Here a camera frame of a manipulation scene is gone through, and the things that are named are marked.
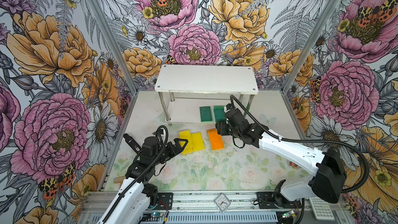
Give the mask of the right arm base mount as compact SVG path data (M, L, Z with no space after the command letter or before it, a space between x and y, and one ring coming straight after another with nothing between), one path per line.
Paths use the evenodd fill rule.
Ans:
M300 200L288 201L281 193L281 188L286 180L281 180L274 191L260 191L256 193L257 198L253 204L259 206L259 209L298 209L302 207Z

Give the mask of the dark green scouring sponge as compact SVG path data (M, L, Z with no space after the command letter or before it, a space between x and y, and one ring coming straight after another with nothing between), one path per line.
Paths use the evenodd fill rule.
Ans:
M200 118L202 123L213 122L210 106L200 107Z

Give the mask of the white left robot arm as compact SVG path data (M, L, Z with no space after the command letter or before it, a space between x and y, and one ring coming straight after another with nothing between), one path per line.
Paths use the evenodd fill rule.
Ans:
M161 138L150 136L144 140L141 152L127 169L125 179L99 224L134 224L139 222L148 208L159 201L158 187L150 184L155 167L165 164L184 151L187 139L175 138L166 143Z

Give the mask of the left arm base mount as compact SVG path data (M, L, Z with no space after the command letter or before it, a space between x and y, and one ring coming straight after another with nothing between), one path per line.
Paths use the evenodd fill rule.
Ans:
M149 200L148 209L171 210L173 206L174 194L170 192L159 192L158 187L153 184L147 184L142 192Z

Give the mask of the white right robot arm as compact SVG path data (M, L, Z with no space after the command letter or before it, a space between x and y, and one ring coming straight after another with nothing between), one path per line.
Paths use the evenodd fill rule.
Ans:
M339 201L347 173L336 151L322 151L301 143L283 141L282 136L266 126L249 123L238 108L227 105L224 110L225 120L216 123L219 135L229 135L240 139L245 145L270 151L308 173L296 183L281 180L276 187L279 195L288 201L310 197L318 197L329 203Z

